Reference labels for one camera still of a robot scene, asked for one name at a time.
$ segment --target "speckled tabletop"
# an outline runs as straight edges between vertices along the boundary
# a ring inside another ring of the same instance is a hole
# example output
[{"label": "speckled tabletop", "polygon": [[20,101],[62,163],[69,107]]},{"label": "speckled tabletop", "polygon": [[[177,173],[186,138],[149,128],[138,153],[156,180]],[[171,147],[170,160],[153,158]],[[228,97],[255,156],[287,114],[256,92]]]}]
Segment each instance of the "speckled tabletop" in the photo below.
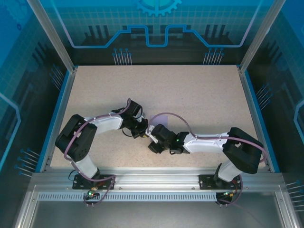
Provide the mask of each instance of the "speckled tabletop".
[{"label": "speckled tabletop", "polygon": [[[236,66],[80,66],[62,127],[74,114],[92,117],[125,107],[128,98],[143,106],[148,120],[160,112],[184,117],[194,133],[214,134],[239,127],[256,137]],[[176,133],[185,124],[168,116]],[[98,167],[217,167],[224,154],[154,154],[147,138],[128,138],[122,131],[97,135],[90,156]],[[51,167],[71,167],[55,149]]]}]

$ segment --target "white robotic arm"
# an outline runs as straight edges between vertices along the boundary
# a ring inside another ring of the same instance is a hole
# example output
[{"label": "white robotic arm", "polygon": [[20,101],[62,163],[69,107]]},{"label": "white robotic arm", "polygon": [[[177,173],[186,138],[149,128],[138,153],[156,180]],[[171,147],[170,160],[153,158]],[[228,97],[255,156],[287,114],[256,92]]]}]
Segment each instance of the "white robotic arm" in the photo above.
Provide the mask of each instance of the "white robotic arm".
[{"label": "white robotic arm", "polygon": [[220,164],[215,173],[215,182],[218,185],[222,185],[222,181],[231,182],[243,172],[256,173],[262,153],[258,148],[246,143],[237,146],[238,141],[226,139],[227,137],[245,139],[263,147],[259,141],[239,128],[231,128],[230,132],[222,134],[192,135],[189,132],[175,134],[159,124],[157,126],[150,125],[146,135],[153,140],[149,149],[154,153],[162,153],[166,149],[170,150],[170,154],[224,153],[229,160]]},{"label": "white robotic arm", "polygon": [[[143,108],[134,101],[130,101],[130,105],[126,111],[117,115],[120,110],[113,110],[109,115],[92,120],[69,148],[67,157],[77,169],[90,179],[99,179],[100,173],[89,156],[89,150],[92,141],[97,134],[107,132],[109,130],[118,130],[128,128],[133,138],[143,137],[148,125],[148,121],[144,118]],[[62,153],[67,149],[67,145],[75,135],[81,125],[92,118],[83,118],[79,115],[73,115],[60,135],[56,139],[56,146]]]}]

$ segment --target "black mounting plate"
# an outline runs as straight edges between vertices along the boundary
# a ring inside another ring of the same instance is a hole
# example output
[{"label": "black mounting plate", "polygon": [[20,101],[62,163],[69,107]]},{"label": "black mounting plate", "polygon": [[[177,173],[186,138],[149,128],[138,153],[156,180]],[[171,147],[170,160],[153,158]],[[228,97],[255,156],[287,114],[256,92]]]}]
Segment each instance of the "black mounting plate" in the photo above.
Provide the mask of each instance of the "black mounting plate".
[{"label": "black mounting plate", "polygon": [[[199,189],[200,190],[235,190],[236,186],[229,182],[223,188],[220,188],[216,185],[213,180],[214,175],[199,175]],[[241,182],[239,176],[236,176],[233,180],[239,183],[237,184],[237,189],[241,189]]]},{"label": "black mounting plate", "polygon": [[[100,175],[100,179],[110,177],[112,175]],[[98,186],[98,190],[107,190],[111,184],[112,179],[106,180],[103,182],[102,185]],[[115,183],[111,186],[111,190],[114,189]],[[87,179],[85,179],[83,176],[77,174],[74,177],[74,182],[72,189],[74,190],[90,190],[93,188],[93,183]]]}]

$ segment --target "gear icon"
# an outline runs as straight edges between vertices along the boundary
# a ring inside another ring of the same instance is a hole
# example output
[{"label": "gear icon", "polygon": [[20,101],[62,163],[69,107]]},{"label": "gear icon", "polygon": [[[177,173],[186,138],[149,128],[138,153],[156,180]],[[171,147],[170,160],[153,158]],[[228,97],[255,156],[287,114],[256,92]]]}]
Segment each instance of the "gear icon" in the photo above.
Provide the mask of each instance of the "gear icon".
[{"label": "gear icon", "polygon": [[135,0],[138,10],[148,13],[149,16],[154,14],[158,17],[160,14],[165,16],[171,13],[172,9],[177,9],[177,4],[181,4],[181,0]]},{"label": "gear icon", "polygon": [[22,24],[22,21],[28,15],[28,7],[26,0],[2,0],[2,3],[6,6],[9,14],[14,18],[14,20]]}]

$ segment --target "blue graphic panel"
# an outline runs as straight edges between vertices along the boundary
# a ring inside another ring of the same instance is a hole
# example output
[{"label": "blue graphic panel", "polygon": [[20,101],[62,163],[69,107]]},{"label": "blue graphic panel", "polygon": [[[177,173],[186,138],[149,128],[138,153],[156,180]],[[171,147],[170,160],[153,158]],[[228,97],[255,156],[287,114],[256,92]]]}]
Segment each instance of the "blue graphic panel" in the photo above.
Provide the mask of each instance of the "blue graphic panel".
[{"label": "blue graphic panel", "polygon": [[26,0],[0,0],[0,34],[0,226],[14,227],[66,69]]},{"label": "blue graphic panel", "polygon": [[300,0],[287,0],[248,72],[282,172],[304,172],[304,24]]},{"label": "blue graphic panel", "polygon": [[111,50],[117,47],[132,50],[134,64],[203,64],[209,48],[229,48],[221,64],[237,64],[272,0],[42,3],[75,64],[114,65]]}]

